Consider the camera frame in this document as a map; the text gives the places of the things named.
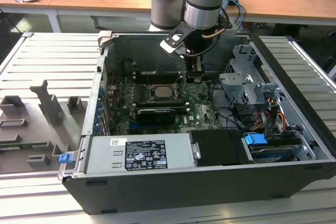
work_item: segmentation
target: workbench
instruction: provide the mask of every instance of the workbench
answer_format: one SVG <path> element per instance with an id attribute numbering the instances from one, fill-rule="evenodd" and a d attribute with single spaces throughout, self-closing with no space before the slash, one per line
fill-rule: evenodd
<path id="1" fill-rule="evenodd" d="M 336 0 L 239 1 L 246 9 L 246 22 L 336 25 Z M 57 33 L 62 29 L 60 15 L 149 18 L 151 0 L 38 0 L 23 4 L 0 0 L 0 8 L 7 13 L 45 14 Z M 235 6 L 229 6 L 227 12 L 232 19 L 238 14 Z"/>

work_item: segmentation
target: black plastic cover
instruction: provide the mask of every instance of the black plastic cover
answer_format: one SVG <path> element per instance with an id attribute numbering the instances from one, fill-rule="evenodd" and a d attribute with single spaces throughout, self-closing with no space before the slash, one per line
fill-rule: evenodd
<path id="1" fill-rule="evenodd" d="M 241 141 L 243 134 L 237 129 L 190 131 L 190 137 L 200 148 L 197 166 L 249 164 Z"/>

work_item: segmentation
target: motherboard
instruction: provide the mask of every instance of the motherboard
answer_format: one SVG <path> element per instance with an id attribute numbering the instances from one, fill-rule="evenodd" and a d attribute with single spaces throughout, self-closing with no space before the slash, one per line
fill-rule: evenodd
<path id="1" fill-rule="evenodd" d="M 112 135 L 221 128 L 209 81 L 187 83 L 183 75 L 113 77 L 107 89 Z"/>

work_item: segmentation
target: white sticker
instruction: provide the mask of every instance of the white sticker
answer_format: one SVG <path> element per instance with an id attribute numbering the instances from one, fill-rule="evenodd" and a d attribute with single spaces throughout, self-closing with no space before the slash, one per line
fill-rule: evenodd
<path id="1" fill-rule="evenodd" d="M 127 138 L 111 138 L 110 145 L 126 145 Z"/>

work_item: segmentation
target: warning label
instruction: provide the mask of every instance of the warning label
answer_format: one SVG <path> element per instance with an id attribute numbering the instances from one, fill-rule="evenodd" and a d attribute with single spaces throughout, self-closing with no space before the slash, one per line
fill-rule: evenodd
<path id="1" fill-rule="evenodd" d="M 164 140 L 126 142 L 126 170 L 168 168 Z"/>

